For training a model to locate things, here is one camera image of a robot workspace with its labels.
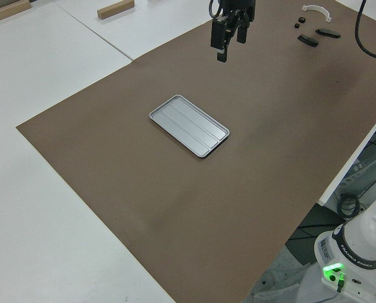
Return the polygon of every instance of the black band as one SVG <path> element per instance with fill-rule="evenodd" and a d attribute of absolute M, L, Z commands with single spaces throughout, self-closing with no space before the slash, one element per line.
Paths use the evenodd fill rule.
<path fill-rule="evenodd" d="M 365 270 L 376 270 L 376 261 L 370 261 L 359 257 L 355 254 L 349 245 L 346 243 L 344 235 L 345 223 L 342 225 L 341 229 L 337 234 L 332 233 L 332 238 L 337 241 L 338 248 L 345 256 L 346 259 L 350 260 L 353 264 Z"/>

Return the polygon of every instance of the metal tray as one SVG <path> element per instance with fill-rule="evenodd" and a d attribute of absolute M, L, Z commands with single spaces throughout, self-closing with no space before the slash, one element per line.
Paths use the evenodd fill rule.
<path fill-rule="evenodd" d="M 181 95 L 157 107 L 149 117 L 201 158 L 230 134 L 226 127 Z"/>

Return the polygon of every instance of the black oval piece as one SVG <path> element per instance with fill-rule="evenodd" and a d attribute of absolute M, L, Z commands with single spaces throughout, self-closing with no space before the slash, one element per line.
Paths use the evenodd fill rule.
<path fill-rule="evenodd" d="M 320 35 L 331 37 L 331 38 L 336 38 L 336 39 L 341 38 L 340 33 L 335 32 L 334 30 L 328 30 L 326 28 L 319 28 L 318 30 L 315 30 L 315 32 Z"/>
<path fill-rule="evenodd" d="M 299 37 L 297 37 L 297 39 L 312 47 L 316 47 L 319 44 L 317 40 L 314 40 L 313 38 L 310 38 L 304 34 L 301 34 Z"/>

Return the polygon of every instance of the brown paper sheet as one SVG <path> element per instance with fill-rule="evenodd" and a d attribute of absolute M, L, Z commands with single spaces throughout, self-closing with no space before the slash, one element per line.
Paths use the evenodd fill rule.
<path fill-rule="evenodd" d="M 303 4 L 258 1 L 226 64 L 207 23 L 18 126 L 177 303 L 240 302 L 376 122 L 356 13 Z M 361 37 L 376 51 L 375 21 Z M 176 93 L 230 129 L 206 159 L 148 117 Z"/>

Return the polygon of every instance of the cable connector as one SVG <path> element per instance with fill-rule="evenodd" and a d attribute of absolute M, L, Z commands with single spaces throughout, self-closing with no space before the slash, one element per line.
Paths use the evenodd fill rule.
<path fill-rule="evenodd" d="M 337 292 L 340 293 L 342 291 L 342 288 L 344 287 L 344 284 L 345 284 L 344 274 L 341 273 L 340 276 L 339 276 L 339 280 L 338 280 Z"/>

